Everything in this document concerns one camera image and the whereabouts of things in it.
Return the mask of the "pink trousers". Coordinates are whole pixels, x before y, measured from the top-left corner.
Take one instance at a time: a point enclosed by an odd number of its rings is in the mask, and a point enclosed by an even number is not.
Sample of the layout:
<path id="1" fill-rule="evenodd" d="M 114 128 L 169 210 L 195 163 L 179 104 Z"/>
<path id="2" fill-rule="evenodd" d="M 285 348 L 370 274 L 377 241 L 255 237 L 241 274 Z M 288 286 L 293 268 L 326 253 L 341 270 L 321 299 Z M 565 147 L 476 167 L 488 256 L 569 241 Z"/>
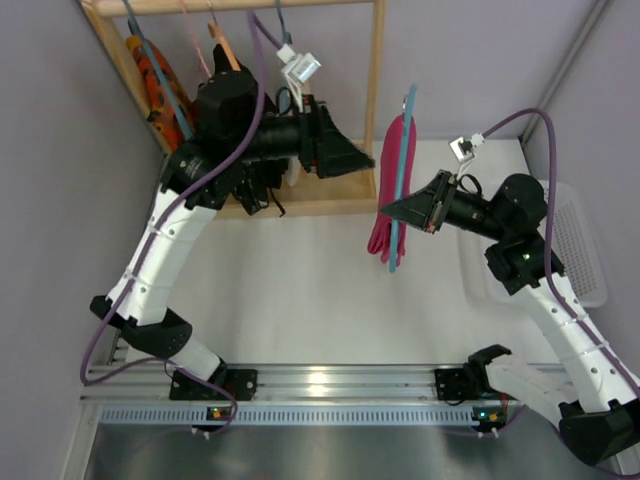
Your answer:
<path id="1" fill-rule="evenodd" d="M 391 122 L 383 141 L 379 162 L 380 185 L 377 205 L 378 209 L 381 209 L 383 206 L 392 203 L 395 200 L 398 161 L 401 152 L 402 140 L 404 138 L 403 132 L 404 117 L 402 115 L 398 115 Z M 416 134 L 417 129 L 415 120 L 411 119 L 401 197 L 410 193 L 411 176 L 416 152 Z M 392 219 L 389 216 L 378 212 L 367 243 L 367 251 L 371 255 L 378 256 L 383 264 L 388 263 L 390 260 L 391 228 Z"/>

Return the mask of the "light blue hanger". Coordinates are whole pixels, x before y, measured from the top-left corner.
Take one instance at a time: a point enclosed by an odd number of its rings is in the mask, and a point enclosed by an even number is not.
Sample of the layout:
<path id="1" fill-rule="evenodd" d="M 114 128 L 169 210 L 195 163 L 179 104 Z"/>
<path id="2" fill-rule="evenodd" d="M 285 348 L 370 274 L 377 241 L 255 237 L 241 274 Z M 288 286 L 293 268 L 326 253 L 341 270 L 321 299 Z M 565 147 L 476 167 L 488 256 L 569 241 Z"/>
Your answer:
<path id="1" fill-rule="evenodd" d="M 403 195 L 406 162 L 407 162 L 409 141 L 410 141 L 410 135 L 411 135 L 411 121 L 413 118 L 413 110 L 414 110 L 416 93 L 417 93 L 417 85 L 415 83 L 412 83 L 403 101 L 402 136 L 401 136 L 400 150 L 399 150 L 398 161 L 397 161 L 397 175 L 396 175 L 396 185 L 395 185 L 395 192 L 394 192 L 395 201 L 399 200 Z M 396 272 L 397 260 L 399 258 L 399 254 L 398 254 L 399 229 L 400 229 L 399 222 L 393 219 L 391 222 L 390 258 L 389 258 L 390 260 L 389 272 L 391 274 Z"/>

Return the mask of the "grey-blue hanger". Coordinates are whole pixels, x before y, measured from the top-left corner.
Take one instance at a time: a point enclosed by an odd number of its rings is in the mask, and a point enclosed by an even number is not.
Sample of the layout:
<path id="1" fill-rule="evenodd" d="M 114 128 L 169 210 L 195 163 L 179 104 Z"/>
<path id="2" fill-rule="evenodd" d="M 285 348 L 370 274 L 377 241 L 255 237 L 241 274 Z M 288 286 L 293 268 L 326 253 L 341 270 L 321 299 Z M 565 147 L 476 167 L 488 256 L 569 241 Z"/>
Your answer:
<path id="1" fill-rule="evenodd" d="M 291 36 L 291 33 L 290 33 L 289 29 L 287 28 L 287 24 L 286 24 L 286 21 L 285 21 L 285 17 L 284 17 L 284 13 L 283 13 L 283 7 L 282 7 L 282 1 L 281 0 L 275 0 L 274 4 L 275 4 L 276 13 L 277 13 L 277 16 L 278 16 L 279 25 L 280 25 L 280 29 L 281 29 L 282 42 L 284 44 L 291 45 L 292 44 L 292 36 Z"/>

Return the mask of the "beige trousers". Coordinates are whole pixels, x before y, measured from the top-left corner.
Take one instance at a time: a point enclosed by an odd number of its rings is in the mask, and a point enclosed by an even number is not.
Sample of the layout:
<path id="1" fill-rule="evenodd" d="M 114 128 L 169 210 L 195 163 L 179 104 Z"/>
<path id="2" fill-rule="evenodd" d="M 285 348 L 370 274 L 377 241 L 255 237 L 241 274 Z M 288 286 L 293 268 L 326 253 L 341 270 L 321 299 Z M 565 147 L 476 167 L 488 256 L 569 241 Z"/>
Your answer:
<path id="1" fill-rule="evenodd" d="M 301 172 L 301 164 L 297 157 L 288 159 L 287 169 L 284 173 L 284 179 L 289 187 L 293 187 L 299 180 Z"/>

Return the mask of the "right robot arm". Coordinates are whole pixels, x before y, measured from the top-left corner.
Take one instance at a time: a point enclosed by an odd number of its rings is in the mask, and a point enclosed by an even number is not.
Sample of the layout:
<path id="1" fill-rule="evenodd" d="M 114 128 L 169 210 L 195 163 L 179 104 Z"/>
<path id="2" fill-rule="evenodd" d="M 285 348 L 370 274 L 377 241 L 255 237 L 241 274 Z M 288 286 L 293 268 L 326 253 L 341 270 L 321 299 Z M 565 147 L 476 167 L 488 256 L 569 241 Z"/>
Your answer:
<path id="1" fill-rule="evenodd" d="M 550 198 L 528 174 L 508 176 L 485 199 L 441 170 L 381 212 L 425 233 L 447 224 L 490 240 L 489 271 L 537 325 L 570 381 L 555 382 L 495 344 L 464 363 L 469 387 L 477 396 L 501 393 L 520 401 L 556 429 L 578 460 L 596 467 L 639 443 L 639 379 L 597 330 L 539 231 L 551 217 Z"/>

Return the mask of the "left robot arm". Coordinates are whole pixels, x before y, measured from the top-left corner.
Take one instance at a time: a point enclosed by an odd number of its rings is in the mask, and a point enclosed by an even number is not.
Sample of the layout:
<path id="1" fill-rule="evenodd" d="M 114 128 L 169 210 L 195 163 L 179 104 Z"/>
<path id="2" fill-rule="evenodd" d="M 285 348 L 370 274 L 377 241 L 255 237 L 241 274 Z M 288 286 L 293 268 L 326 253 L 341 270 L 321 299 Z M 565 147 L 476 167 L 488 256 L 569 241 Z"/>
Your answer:
<path id="1" fill-rule="evenodd" d="M 134 349 L 173 364 L 193 383 L 224 384 L 226 364 L 197 340 L 192 325 L 168 306 L 190 252 L 248 179 L 251 167 L 296 157 L 320 179 L 374 167 L 373 158 L 337 128 L 311 95 L 288 116 L 264 110 L 263 87 L 248 71 L 214 74 L 198 91 L 195 133 L 170 156 L 154 209 L 129 265 L 91 312 Z"/>

